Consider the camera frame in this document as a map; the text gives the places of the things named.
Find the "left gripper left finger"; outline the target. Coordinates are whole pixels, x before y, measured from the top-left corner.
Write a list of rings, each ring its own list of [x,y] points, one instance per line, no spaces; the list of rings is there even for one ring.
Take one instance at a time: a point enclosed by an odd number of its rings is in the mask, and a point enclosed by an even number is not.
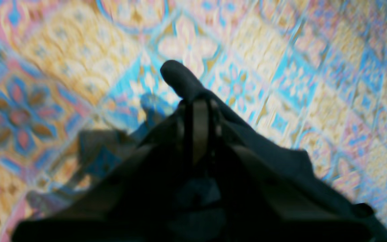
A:
[[[80,168],[55,191],[28,193],[33,208],[49,198],[74,192],[74,199],[53,213],[35,214],[20,222],[14,242],[118,242],[145,240],[170,216],[173,194],[192,167],[186,158],[185,117],[181,101],[172,115],[161,115],[142,102],[147,122],[128,134],[117,129],[86,129],[77,139]]]

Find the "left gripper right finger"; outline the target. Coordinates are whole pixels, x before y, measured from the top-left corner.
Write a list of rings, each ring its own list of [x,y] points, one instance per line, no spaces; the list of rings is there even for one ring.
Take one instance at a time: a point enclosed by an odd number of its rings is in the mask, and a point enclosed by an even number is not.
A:
[[[320,207],[278,176],[227,126],[215,102],[193,103],[193,166],[218,184],[240,242],[368,242],[360,222]]]

